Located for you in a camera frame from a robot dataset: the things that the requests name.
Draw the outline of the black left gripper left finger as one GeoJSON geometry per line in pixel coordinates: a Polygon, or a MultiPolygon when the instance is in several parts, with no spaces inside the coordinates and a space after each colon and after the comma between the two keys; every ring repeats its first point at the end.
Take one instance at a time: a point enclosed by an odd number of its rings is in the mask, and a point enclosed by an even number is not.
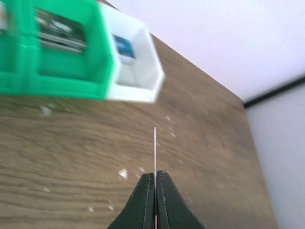
{"type": "Polygon", "coordinates": [[[108,228],[153,229],[154,199],[154,175],[142,174],[125,207],[108,228]]]}

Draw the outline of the red white credit card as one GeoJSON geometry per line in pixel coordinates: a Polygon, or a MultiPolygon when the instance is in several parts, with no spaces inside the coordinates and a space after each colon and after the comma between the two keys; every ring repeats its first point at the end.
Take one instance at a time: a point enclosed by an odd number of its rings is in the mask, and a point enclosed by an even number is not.
{"type": "Polygon", "coordinates": [[[157,212],[157,144],[156,144],[156,127],[153,128],[154,137],[154,228],[158,229],[158,212],[157,212]]]}

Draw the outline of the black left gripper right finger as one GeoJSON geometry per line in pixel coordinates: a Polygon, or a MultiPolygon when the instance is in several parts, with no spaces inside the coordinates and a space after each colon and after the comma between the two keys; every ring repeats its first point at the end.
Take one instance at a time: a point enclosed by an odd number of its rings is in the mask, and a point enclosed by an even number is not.
{"type": "Polygon", "coordinates": [[[167,172],[156,175],[156,212],[159,229],[203,229],[167,172]]]}

